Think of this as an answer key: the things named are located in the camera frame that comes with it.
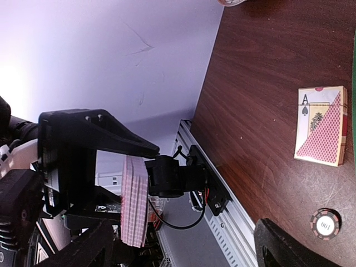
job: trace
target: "green edge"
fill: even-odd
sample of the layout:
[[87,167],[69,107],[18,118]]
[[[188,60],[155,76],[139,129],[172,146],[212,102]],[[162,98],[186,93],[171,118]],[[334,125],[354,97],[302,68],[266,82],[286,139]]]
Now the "green edge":
[[352,137],[354,144],[354,160],[356,168],[356,32],[354,39],[354,58],[352,65]]

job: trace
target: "screw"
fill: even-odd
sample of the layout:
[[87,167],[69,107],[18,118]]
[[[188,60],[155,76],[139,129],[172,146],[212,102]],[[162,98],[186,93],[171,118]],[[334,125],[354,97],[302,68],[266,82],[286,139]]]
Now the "screw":
[[22,210],[21,218],[22,218],[23,221],[25,221],[25,219],[27,218],[27,212],[26,212],[26,210]]

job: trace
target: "brown wooden surface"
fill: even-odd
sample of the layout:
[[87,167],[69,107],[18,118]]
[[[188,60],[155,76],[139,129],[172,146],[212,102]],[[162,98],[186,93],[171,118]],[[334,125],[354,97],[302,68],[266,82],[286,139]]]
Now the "brown wooden surface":
[[[293,155],[299,88],[343,85],[351,98],[355,28],[354,0],[249,0],[226,8],[191,129],[254,222],[269,217],[308,248],[352,267],[351,109],[343,166]],[[343,219],[330,241],[310,229],[321,207]]]

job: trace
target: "ace of spades card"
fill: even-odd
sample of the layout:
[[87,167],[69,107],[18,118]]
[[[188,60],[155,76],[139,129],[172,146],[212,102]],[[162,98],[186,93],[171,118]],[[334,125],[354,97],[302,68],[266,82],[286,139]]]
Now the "ace of spades card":
[[347,133],[347,91],[343,86],[299,89],[294,158],[339,166]]

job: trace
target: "white round disc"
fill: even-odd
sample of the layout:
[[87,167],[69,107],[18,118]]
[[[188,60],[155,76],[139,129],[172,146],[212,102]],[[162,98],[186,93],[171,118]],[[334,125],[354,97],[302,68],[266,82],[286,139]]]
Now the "white round disc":
[[317,221],[317,231],[320,235],[331,235],[335,230],[335,222],[328,216],[322,216]]

